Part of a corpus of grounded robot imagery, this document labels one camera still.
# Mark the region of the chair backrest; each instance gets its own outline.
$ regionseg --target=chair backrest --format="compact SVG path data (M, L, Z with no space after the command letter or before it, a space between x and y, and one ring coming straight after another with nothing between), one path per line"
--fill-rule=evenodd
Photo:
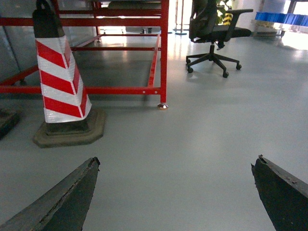
M199 30L203 34L210 34L217 18L216 0L192 0L192 14L189 23L189 38L191 41L197 37Z

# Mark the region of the red steel rack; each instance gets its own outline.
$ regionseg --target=red steel rack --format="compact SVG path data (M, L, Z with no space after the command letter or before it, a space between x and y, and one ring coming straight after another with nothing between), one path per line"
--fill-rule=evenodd
M72 51L153 51L153 60L150 70L148 85L145 87L100 87L87 86L89 94L133 94L133 95L160 95L160 109L167 109L167 40L168 40L168 10L169 0L161 1L159 10L117 10L101 8L101 3L92 2L92 10L85 11L63 11L59 9L58 1L52 0L56 13L61 17L62 14L90 14L93 18L61 18L62 26L94 26L97 36L76 46ZM32 18L0 18L0 26L33 26ZM142 27L161 27L161 34L123 34L105 35L99 33L99 26L142 26ZM85 47L91 42L102 36L155 36L157 37L155 47ZM160 87L154 87L157 54L161 52ZM38 66L7 78L0 82L0 93L27 93L40 94L40 86L12 86L17 81L24 80L28 75L38 71Z

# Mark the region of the office chair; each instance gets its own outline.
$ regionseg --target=office chair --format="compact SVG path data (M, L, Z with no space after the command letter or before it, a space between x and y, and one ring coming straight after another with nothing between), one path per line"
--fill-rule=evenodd
M218 45L218 50L222 49L225 45L224 42L229 41L231 38L249 37L251 31L244 28L235 27L240 14L252 12L252 9L243 10L228 10L227 13L233 15L231 24L215 25L217 19L217 5L216 0L193 0L192 2L192 15L190 19L189 38L195 43L211 42L210 53L196 54L186 56L187 71L193 72L192 65L198 64L205 60L213 61L223 69L223 77L227 78L229 73L227 68L221 60L236 63L236 69L240 70L242 66L240 61L228 58L214 53L215 43Z

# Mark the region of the epoxy floor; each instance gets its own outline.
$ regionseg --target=epoxy floor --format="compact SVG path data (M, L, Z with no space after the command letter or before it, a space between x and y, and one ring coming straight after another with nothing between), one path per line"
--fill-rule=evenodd
M155 44L155 38L104 38L103 45ZM185 55L208 52L169 35L169 109L159 96L93 96L107 113L104 137L90 145L40 149L40 96L2 95L22 111L0 141L0 223L31 204L86 159L101 162L84 231L275 231L255 188L258 155L308 182L308 51L265 38L238 38L188 74ZM87 85L147 81L151 52L74 53ZM28 83L38 84L37 78Z

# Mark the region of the red and white striped traffic cone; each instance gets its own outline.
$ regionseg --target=red and white striped traffic cone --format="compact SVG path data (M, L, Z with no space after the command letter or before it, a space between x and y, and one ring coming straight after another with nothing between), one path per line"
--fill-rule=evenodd
M91 103L66 36L36 38L45 121L83 120Z
M103 135L103 129L100 129L99 137L95 131L93 140L93 129L102 128L103 124L97 127L98 124L91 126L89 123L101 123L97 118L105 116L103 112L91 109L60 19L46 0L37 0L33 20L46 122L35 135L34 142L41 147L93 142Z

